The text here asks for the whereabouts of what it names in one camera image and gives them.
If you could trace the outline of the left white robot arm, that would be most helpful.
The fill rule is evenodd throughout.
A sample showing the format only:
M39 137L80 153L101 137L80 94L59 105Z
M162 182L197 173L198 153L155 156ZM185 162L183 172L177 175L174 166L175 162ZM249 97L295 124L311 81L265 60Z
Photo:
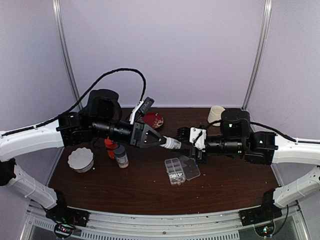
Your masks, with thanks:
M94 138L110 139L137 148L161 146L170 142L145 123L122 120L119 95L109 89L92 90L87 105L79 112L67 112L49 123L29 126L0 135L0 184L12 187L51 210L61 222L72 218L62 192L48 188L27 175L14 158L44 149L77 146Z

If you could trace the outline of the cream textured mug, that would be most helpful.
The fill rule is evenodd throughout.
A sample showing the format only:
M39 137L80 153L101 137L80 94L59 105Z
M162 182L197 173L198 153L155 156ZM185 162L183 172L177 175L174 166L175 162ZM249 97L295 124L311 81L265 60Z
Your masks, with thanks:
M224 107L219 105L212 106L207 117L207 122L210 124L214 121L221 120L221 115L225 110Z

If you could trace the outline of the clear plastic pill organizer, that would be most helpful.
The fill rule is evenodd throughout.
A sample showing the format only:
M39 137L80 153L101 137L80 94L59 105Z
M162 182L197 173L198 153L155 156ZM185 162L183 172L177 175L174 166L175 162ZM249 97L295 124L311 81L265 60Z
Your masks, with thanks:
M171 185L181 185L201 175L196 161L184 155L166 159L164 165Z

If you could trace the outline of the grey lid pill bottle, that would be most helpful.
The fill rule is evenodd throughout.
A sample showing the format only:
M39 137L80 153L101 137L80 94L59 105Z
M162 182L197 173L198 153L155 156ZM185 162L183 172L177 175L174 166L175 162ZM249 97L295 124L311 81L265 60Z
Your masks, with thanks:
M129 166L129 160L123 145L119 145L118 148L114 150L114 156L121 169L125 169Z

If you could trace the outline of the left aluminium frame post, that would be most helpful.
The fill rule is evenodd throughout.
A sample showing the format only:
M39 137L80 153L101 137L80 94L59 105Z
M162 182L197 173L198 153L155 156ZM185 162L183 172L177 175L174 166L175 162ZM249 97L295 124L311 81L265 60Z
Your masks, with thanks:
M61 47L62 56L63 56L63 62L64 62L65 70L67 73L67 79L70 84L72 95L75 101L77 102L80 99L80 94L79 94L78 86L74 77L74 72L73 72L71 59L68 51L67 39L65 35L63 17L61 12L61 3L59 0L53 0L52 6L53 6L55 23L58 31L58 36L59 36L60 47Z

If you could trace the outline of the aluminium frame post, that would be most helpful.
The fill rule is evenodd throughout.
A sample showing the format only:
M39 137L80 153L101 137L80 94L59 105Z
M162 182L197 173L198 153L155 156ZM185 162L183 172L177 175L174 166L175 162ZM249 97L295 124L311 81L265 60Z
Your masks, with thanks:
M67 79L70 84L72 95L75 101L77 102L80 99L80 94L79 94L78 86L74 77L74 72L73 72L71 59L68 51L67 39L65 35L63 17L61 12L61 3L59 0L53 0L52 6L53 6L55 23L58 31L58 36L59 36L60 47L61 47L62 56L63 56L63 62L64 62L65 70L67 73Z
M256 80L257 80L257 77L259 74L259 69L261 66L264 49L265 49L266 42L268 39L270 23L271 23L271 19L272 19L272 6L273 6L272 0L265 0L264 1L264 10L263 10L263 15L262 15L258 45L257 45L256 55L255 55L255 59L254 59L254 63L253 63L253 67L252 67L252 71L251 71L251 75L250 75L250 79L249 79L249 84L248 84L245 98L244 98L244 101L242 104L243 110L246 110L249 106L250 99L252 97L255 83L256 83Z

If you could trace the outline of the orange pill bottle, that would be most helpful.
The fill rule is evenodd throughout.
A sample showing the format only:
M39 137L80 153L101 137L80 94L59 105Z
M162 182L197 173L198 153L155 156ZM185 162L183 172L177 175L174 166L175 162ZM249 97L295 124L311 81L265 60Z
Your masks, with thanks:
M115 153L114 150L117 148L118 144L114 143L112 140L109 138L104 140L105 148L107 150L108 156L111 159L115 159Z

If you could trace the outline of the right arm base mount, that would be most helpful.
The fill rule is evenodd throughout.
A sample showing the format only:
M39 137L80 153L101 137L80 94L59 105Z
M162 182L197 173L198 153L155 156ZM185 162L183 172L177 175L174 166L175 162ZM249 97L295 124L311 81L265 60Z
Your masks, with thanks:
M273 188L263 194L260 206L240 210L238 212L243 226L271 221L274 218L282 216L282 208L277 207L275 205L275 200L273 199L275 190L276 189Z

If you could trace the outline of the white pill bottle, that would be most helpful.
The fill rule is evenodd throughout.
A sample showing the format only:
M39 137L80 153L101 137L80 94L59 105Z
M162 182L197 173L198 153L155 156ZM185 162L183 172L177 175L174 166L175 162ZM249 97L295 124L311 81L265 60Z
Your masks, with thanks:
M160 147L170 150L179 150L181 149L182 143L174 138L165 136L165 143L161 144Z

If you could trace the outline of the right aluminium frame post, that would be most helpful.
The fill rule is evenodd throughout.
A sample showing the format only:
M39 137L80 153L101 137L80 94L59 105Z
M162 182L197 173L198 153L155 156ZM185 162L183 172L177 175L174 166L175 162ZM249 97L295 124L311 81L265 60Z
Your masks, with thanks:
M259 69L261 66L264 49L265 49L266 42L268 39L270 23L271 23L271 19L272 19L272 6L273 6L272 0L265 0L264 1L264 10L263 10L263 15L262 15L258 45L257 45L256 55L255 55L255 59L254 59L254 63L253 63L253 67L252 67L252 71L251 71L251 75L250 75L250 79L249 79L249 84L248 84L245 98L244 98L244 101L242 104L243 110L246 110L249 106L250 99L252 97L255 83L256 83L256 80L257 80L257 77L259 74Z

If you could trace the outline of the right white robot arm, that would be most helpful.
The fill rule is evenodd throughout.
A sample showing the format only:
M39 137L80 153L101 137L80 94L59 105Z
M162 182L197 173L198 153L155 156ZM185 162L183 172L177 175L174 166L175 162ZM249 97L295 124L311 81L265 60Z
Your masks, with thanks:
M208 129L216 123L220 124L220 134L209 135ZM320 188L320 142L293 138L266 125L262 125L265 131L253 132L253 124L249 112L240 108L226 109L218 121L206 126L179 128L174 148L197 161L204 161L209 155L226 155L239 156L246 162L259 165L313 165L314 168L304 176L264 193L256 216L266 221L276 212L276 207L284 208Z

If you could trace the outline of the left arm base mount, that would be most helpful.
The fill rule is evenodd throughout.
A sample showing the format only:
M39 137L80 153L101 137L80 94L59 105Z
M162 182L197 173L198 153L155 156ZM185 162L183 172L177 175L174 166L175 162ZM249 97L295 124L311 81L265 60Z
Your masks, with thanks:
M56 205L53 208L44 209L46 217L58 223L86 227L90 213L86 210L68 207L64 194L55 189L54 193L57 197Z

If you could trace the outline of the red floral plate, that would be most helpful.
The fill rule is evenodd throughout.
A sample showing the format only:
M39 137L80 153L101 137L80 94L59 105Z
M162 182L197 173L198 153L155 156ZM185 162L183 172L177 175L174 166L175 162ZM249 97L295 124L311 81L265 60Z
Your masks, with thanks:
M164 124L164 118L157 112L148 112L142 117L142 121L152 129L158 129Z

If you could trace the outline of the white scalloped bowl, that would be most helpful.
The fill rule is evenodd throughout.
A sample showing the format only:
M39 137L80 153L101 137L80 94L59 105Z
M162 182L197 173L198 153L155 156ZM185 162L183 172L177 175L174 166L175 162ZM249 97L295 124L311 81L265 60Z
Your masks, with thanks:
M91 149L82 147L72 151L67 161L69 167L77 173L85 173L94 165L94 153Z

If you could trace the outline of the front aluminium rail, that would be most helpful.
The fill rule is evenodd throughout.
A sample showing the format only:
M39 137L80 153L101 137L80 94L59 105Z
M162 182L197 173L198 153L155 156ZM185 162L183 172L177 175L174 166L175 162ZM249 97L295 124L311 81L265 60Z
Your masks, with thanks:
M309 240L297 205L272 221L244 226L237 210L183 215L132 215L90 211L87 225L78 226L71 240L262 240L265 225L275 225L271 240Z

